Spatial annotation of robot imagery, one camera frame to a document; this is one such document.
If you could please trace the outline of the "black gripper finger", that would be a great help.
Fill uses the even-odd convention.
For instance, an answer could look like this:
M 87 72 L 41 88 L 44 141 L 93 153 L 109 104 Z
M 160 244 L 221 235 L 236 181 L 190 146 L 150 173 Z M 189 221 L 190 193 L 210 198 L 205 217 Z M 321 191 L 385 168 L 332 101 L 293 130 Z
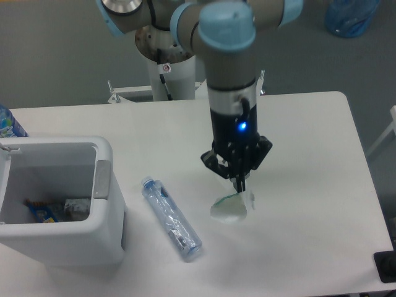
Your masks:
M 226 154 L 226 165 L 220 162 L 217 157 L 214 150 L 210 150 L 203 153 L 200 159 L 208 169 L 224 179 L 229 179 L 236 192 L 242 192 L 242 171 L 236 151 L 232 149 Z
M 264 136 L 255 136 L 241 147 L 238 160 L 238 190 L 245 190 L 245 180 L 251 170 L 256 170 L 270 152 L 273 144 Z

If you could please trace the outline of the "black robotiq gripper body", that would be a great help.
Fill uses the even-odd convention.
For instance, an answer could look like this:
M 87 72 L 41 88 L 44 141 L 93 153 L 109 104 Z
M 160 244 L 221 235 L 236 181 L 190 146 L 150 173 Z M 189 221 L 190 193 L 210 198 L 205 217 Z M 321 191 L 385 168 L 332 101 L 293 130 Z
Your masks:
M 226 154 L 229 143 L 237 147 L 250 144 L 259 139 L 257 131 L 257 106 L 253 106 L 247 118 L 240 119 L 237 114 L 220 114 L 210 109 L 212 120 L 212 148 L 219 155 Z

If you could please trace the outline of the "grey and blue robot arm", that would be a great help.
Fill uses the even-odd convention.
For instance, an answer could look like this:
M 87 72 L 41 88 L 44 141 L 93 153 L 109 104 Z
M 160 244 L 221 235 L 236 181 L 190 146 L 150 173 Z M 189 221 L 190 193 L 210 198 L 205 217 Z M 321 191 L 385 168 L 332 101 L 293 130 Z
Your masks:
M 124 35 L 151 26 L 205 66 L 212 148 L 201 159 L 238 192 L 272 143 L 257 130 L 256 33 L 297 19 L 302 1 L 98 1 L 108 28 Z

